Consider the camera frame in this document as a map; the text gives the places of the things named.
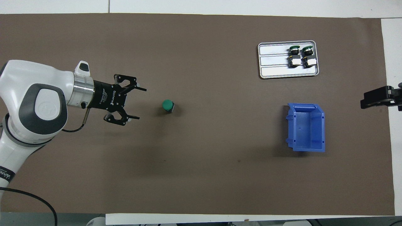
silver tray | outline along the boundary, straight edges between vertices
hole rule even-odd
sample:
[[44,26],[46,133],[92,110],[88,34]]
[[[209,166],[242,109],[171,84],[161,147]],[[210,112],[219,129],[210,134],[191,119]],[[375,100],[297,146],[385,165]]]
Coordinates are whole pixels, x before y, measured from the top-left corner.
[[[299,54],[302,53],[304,47],[312,45],[317,64],[310,68],[304,68],[303,65],[290,68],[287,58],[289,57],[289,47],[293,45],[300,46]],[[258,45],[258,62],[260,77],[264,79],[315,76],[319,72],[317,46],[313,40],[260,43]]]

brown table surface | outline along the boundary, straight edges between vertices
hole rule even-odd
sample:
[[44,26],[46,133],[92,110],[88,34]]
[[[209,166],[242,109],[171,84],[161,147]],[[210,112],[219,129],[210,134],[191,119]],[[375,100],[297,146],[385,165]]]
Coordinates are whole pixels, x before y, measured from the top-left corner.
[[[262,80],[257,45],[314,40],[320,73]],[[0,15],[0,60],[136,76],[121,127],[93,109],[28,158],[11,188],[58,212],[394,215],[380,19],[181,14]],[[165,114],[164,99],[176,103]],[[325,153],[287,147],[287,103],[326,114]],[[1,103],[0,115],[7,110]],[[67,129],[84,111],[69,108]],[[2,211],[43,212],[5,194]]]

blue plastic bin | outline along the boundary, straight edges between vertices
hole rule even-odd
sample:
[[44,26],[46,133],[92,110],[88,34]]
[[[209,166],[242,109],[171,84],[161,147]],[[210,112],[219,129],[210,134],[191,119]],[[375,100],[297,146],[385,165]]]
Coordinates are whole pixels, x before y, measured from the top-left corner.
[[288,146],[297,152],[325,152],[325,117],[320,106],[298,103],[288,105]]

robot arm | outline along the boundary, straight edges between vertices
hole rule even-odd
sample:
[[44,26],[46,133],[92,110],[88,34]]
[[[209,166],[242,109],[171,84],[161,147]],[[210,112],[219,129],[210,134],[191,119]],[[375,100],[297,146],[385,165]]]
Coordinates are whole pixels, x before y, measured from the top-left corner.
[[[123,107],[136,78],[114,76],[115,83],[93,80],[88,63],[80,61],[74,72],[23,60],[10,60],[0,72],[0,97],[8,109],[0,137],[0,187],[7,187],[23,162],[45,146],[66,125],[67,106],[107,110],[104,120],[125,125],[139,117]],[[129,80],[121,87],[119,83]],[[112,115],[117,111],[121,119]]]

